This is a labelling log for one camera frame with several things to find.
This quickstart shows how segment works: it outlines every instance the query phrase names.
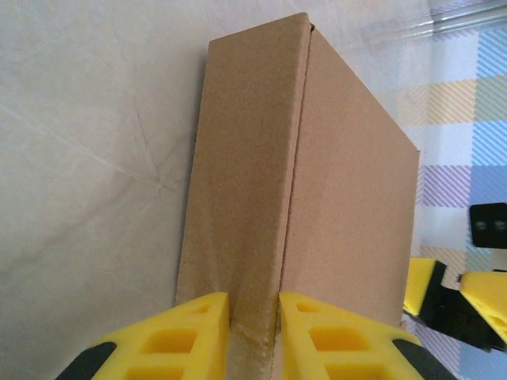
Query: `cardboard box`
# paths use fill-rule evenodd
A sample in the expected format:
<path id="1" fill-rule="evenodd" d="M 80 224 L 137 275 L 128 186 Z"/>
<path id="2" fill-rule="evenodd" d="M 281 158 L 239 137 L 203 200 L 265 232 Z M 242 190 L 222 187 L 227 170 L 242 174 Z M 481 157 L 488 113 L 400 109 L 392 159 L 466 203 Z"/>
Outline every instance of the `cardboard box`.
<path id="1" fill-rule="evenodd" d="M 177 303 L 229 293 L 228 378 L 270 378 L 280 289 L 399 326 L 417 164 L 306 14 L 209 44 Z"/>

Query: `corrugated cardboard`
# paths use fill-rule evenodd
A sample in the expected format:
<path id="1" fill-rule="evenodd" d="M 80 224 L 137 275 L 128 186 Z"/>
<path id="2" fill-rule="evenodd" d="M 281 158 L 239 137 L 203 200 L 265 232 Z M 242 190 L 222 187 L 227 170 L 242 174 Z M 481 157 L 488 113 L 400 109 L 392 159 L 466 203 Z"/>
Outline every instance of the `corrugated cardboard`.
<path id="1" fill-rule="evenodd" d="M 399 325 L 417 162 L 306 14 L 210 43 L 177 303 L 229 293 L 228 378 L 270 378 L 280 289 Z"/>

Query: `black rubber pad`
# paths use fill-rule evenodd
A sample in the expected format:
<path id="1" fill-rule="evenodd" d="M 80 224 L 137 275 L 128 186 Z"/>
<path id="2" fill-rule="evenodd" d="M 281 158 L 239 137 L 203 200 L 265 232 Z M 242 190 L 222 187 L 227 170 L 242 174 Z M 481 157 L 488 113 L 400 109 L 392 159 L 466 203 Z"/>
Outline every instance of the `black rubber pad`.
<path id="1" fill-rule="evenodd" d="M 427 321 L 435 319 L 435 314 L 439 312 L 442 280 L 444 279 L 446 269 L 447 265 L 444 263 L 435 262 L 435 267 L 429 278 L 428 288 L 426 289 L 425 298 L 422 301 L 421 310 L 418 315 L 418 318 L 425 324 Z"/>
<path id="2" fill-rule="evenodd" d="M 105 342 L 78 355 L 56 380 L 91 380 L 115 350 L 116 344 Z"/>
<path id="3" fill-rule="evenodd" d="M 457 380 L 426 348 L 404 339 L 393 343 L 424 380 Z"/>
<path id="4" fill-rule="evenodd" d="M 507 203 L 474 204 L 469 215 L 473 245 L 507 249 Z"/>

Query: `plaid fabric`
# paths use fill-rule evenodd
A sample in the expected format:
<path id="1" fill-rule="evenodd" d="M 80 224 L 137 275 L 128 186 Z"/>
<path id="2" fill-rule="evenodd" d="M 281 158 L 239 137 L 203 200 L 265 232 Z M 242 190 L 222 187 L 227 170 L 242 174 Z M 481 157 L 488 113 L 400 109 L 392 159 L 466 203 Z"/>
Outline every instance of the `plaid fabric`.
<path id="1" fill-rule="evenodd" d="M 402 91 L 398 121 L 421 148 L 420 254 L 446 263 L 444 285 L 457 288 L 458 273 L 490 270 L 490 251 L 471 244 L 467 208 L 507 201 L 507 27 L 451 33 L 432 45 L 432 82 Z M 415 332 L 459 378 L 507 378 L 507 355 L 423 326 Z"/>

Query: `box seam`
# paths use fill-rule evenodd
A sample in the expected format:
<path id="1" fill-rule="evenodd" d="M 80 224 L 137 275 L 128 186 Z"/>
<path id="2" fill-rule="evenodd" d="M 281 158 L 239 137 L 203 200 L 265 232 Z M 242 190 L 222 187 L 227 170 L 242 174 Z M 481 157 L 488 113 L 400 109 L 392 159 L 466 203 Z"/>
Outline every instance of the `box seam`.
<path id="1" fill-rule="evenodd" d="M 297 165 L 297 157 L 298 157 L 298 149 L 299 149 L 299 131 L 301 129 L 301 116 L 303 113 L 303 104 L 307 87 L 307 72 L 308 72 L 308 63 L 310 61 L 310 49 L 311 49 L 311 36 L 315 26 L 310 23 L 310 35 L 308 38 L 308 47 L 307 47 L 307 61 L 304 68 L 304 76 L 303 76 L 303 93 L 301 94 L 301 101 L 299 103 L 299 120 L 297 126 L 297 136 L 295 137 L 295 149 L 294 149 L 294 165 L 292 168 L 292 178 L 291 178 L 291 189 L 289 192 L 289 200 L 288 200 L 288 209 L 287 209 L 287 225 L 285 227 L 285 238 L 284 238 L 284 251 L 282 253 L 282 265 L 280 270 L 280 283 L 278 285 L 278 295 L 276 297 L 276 322 L 275 322 L 275 332 L 273 334 L 273 349 L 271 352 L 271 367 L 269 368 L 269 378 L 273 378 L 273 365 L 275 359 L 275 344 L 276 344 L 276 331 L 278 330 L 278 321 L 280 320 L 280 301 L 278 299 L 280 290 L 282 287 L 283 279 L 284 279 L 284 268 L 285 268 L 285 253 L 287 251 L 287 239 L 288 239 L 288 229 L 291 219 L 291 209 L 292 209 L 292 194 L 294 190 L 294 182 L 295 182 L 295 168 Z"/>

